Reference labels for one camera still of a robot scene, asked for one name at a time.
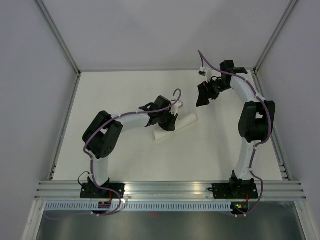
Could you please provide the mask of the white cloth napkin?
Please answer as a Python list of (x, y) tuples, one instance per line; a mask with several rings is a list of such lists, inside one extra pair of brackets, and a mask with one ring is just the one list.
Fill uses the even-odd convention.
[(183, 118), (178, 119), (175, 122), (175, 130), (174, 131), (165, 131), (162, 128), (158, 128), (154, 130), (153, 135), (154, 135), (154, 141), (160, 141), (164, 140), (168, 137), (173, 136), (175, 133), (187, 128), (188, 126), (196, 123), (198, 121), (197, 115), (192, 113), (189, 114)]

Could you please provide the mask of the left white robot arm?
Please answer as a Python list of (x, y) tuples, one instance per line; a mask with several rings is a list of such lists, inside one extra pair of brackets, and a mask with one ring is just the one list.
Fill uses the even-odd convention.
[(82, 136), (83, 151), (90, 158), (92, 193), (98, 198), (104, 198), (109, 193), (109, 155), (115, 150), (121, 134), (154, 125), (165, 132), (173, 132), (176, 130), (178, 110), (182, 106), (183, 102), (179, 99), (170, 101), (160, 95), (155, 102), (133, 112), (112, 115), (100, 111)]

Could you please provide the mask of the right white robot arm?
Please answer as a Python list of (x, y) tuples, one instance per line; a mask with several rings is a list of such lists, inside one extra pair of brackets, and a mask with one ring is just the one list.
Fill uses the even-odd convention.
[(205, 81), (197, 86), (197, 107), (207, 106), (216, 100), (220, 93), (234, 90), (243, 102), (243, 109), (238, 122), (238, 132), (242, 139), (239, 160), (232, 172), (228, 192), (235, 198), (241, 197), (247, 190), (244, 181), (251, 181), (256, 176), (253, 173), (254, 158), (259, 146), (265, 144), (271, 137), (276, 104), (266, 100), (250, 82), (248, 72), (243, 67), (235, 67), (232, 60), (225, 60), (220, 69), (212, 67), (199, 68), (198, 74)]

